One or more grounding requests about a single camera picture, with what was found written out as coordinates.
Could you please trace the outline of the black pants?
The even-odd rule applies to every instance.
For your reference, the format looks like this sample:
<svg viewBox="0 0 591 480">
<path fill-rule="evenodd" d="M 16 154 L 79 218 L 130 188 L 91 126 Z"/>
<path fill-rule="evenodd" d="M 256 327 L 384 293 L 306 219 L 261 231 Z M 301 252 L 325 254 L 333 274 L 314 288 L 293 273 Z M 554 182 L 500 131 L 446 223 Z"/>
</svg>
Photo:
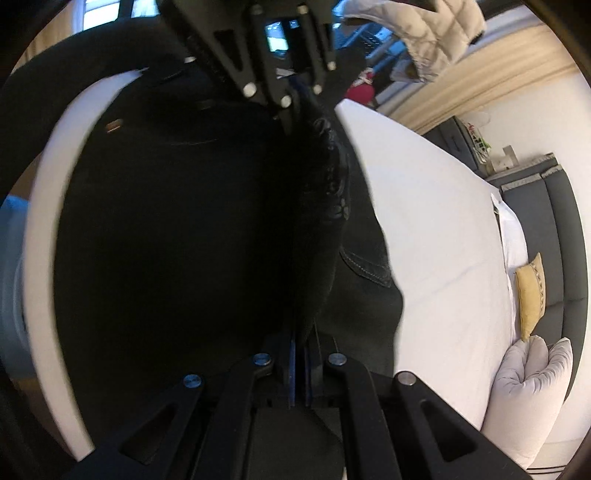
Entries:
<svg viewBox="0 0 591 480">
<path fill-rule="evenodd" d="M 92 127 L 54 309 L 93 443 L 187 374 L 235 383 L 254 352 L 311 328 L 392 375 L 402 304 L 361 157 L 314 95 L 280 120 L 195 66 L 148 71 Z"/>
</svg>

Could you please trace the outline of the red and white slipper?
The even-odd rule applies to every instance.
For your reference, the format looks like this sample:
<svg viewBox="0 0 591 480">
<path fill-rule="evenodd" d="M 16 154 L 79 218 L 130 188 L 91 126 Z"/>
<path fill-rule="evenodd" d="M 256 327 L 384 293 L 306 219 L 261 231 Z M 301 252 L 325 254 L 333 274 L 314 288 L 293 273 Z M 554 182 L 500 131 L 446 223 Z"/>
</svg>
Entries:
<svg viewBox="0 0 591 480">
<path fill-rule="evenodd" d="M 373 68 L 363 70 L 346 91 L 346 99 L 362 104 L 363 106 L 370 105 L 376 96 L 374 76 Z"/>
</svg>

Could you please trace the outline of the white bed mattress sheet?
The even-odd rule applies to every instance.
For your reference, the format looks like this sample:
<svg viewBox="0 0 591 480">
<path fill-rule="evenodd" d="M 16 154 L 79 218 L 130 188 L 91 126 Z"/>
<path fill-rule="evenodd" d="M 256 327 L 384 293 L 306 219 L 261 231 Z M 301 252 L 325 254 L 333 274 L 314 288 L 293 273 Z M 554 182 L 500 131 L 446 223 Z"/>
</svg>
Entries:
<svg viewBox="0 0 591 480">
<path fill-rule="evenodd" d="M 82 143 L 109 102 L 140 75 L 104 78 L 70 101 L 51 132 L 24 234 L 24 311 L 33 364 L 60 432 L 76 458 L 92 443 L 74 400 L 49 297 L 58 215 Z M 360 154 L 402 284 L 402 323 L 389 349 L 396 371 L 421 377 L 481 427 L 501 359 L 516 334 L 500 196 L 450 154 L 405 126 L 345 100 L 335 112 Z"/>
</svg>

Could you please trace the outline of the beige puffer jacket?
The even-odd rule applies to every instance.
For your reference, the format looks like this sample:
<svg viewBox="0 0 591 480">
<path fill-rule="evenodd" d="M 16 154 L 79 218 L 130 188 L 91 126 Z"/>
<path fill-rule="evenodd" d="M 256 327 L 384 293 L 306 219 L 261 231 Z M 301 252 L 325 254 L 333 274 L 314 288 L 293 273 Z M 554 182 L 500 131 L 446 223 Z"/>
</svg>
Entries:
<svg viewBox="0 0 591 480">
<path fill-rule="evenodd" d="M 476 1 L 346 1 L 341 16 L 378 23 L 404 43 L 390 75 L 395 82 L 436 81 L 486 31 Z"/>
</svg>

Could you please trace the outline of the folded grey-white duvet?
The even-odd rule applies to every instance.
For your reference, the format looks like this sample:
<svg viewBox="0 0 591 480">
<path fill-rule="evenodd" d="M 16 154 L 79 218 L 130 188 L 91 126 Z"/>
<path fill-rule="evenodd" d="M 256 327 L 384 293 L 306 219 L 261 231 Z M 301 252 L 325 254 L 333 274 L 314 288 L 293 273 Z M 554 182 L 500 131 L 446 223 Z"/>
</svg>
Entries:
<svg viewBox="0 0 591 480">
<path fill-rule="evenodd" d="M 522 468 L 530 467 L 565 401 L 573 370 L 571 341 L 537 335 L 515 342 L 495 376 L 481 433 Z"/>
</svg>

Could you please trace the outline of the yellow decorative cushion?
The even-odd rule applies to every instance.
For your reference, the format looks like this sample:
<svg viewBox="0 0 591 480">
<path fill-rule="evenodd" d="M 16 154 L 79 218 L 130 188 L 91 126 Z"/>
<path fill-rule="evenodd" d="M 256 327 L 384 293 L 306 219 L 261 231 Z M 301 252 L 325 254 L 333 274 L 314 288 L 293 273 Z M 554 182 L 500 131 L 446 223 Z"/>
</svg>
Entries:
<svg viewBox="0 0 591 480">
<path fill-rule="evenodd" d="M 526 342 L 546 311 L 547 287 L 540 252 L 529 264 L 516 270 L 515 280 L 518 291 L 520 338 Z"/>
</svg>

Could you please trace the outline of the dark grey nightstand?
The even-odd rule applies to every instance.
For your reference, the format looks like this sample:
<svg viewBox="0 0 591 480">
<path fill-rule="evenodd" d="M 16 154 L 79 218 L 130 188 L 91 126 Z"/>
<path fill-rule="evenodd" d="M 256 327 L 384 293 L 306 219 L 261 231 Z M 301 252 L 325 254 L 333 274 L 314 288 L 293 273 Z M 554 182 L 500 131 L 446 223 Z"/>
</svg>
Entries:
<svg viewBox="0 0 591 480">
<path fill-rule="evenodd" d="M 456 116 L 435 126 L 423 134 L 423 137 L 455 157 L 481 178 L 488 176 L 485 163 L 478 155 L 467 127 Z"/>
</svg>

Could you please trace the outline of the white pillow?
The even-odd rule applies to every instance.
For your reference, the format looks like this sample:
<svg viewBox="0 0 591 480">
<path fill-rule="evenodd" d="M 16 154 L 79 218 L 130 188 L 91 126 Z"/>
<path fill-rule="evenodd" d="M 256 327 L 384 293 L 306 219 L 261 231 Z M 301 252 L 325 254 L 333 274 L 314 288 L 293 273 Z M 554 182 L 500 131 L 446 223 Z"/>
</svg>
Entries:
<svg viewBox="0 0 591 480">
<path fill-rule="evenodd" d="M 491 199 L 498 217 L 506 271 L 512 278 L 518 268 L 529 262 L 525 233 L 517 214 L 510 206 L 494 195 Z"/>
</svg>

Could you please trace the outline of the beige curtain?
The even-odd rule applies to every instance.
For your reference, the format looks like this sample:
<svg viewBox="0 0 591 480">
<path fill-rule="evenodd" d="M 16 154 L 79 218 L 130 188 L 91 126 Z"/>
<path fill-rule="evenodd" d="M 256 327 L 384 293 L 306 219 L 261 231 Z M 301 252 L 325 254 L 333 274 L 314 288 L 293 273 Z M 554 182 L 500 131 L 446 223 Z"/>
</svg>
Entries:
<svg viewBox="0 0 591 480">
<path fill-rule="evenodd" d="M 578 71 L 574 59 L 549 27 L 532 26 L 465 57 L 435 82 L 420 86 L 402 99 L 387 116 L 424 134 L 454 116 Z"/>
</svg>

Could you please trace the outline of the dark grey upholstered headboard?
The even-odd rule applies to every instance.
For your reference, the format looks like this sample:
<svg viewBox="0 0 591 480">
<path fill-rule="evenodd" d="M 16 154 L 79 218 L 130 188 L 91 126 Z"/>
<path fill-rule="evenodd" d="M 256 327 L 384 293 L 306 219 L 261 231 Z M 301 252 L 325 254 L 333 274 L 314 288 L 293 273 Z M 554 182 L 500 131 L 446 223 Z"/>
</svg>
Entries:
<svg viewBox="0 0 591 480">
<path fill-rule="evenodd" d="M 584 233 L 569 177 L 552 153 L 489 177 L 516 213 L 528 259 L 542 257 L 546 312 L 534 333 L 553 343 L 571 341 L 575 378 L 583 351 L 588 313 L 588 271 Z"/>
</svg>

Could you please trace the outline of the wall socket panel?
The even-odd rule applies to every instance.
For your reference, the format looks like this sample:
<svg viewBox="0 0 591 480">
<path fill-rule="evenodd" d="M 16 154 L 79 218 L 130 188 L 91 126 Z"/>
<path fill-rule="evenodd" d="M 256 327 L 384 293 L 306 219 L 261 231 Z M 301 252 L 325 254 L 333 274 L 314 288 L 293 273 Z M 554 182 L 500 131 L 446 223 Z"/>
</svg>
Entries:
<svg viewBox="0 0 591 480">
<path fill-rule="evenodd" d="M 519 166 L 519 161 L 514 148 L 511 145 L 503 148 L 503 154 L 493 156 L 491 165 L 494 173 L 501 173 Z"/>
</svg>

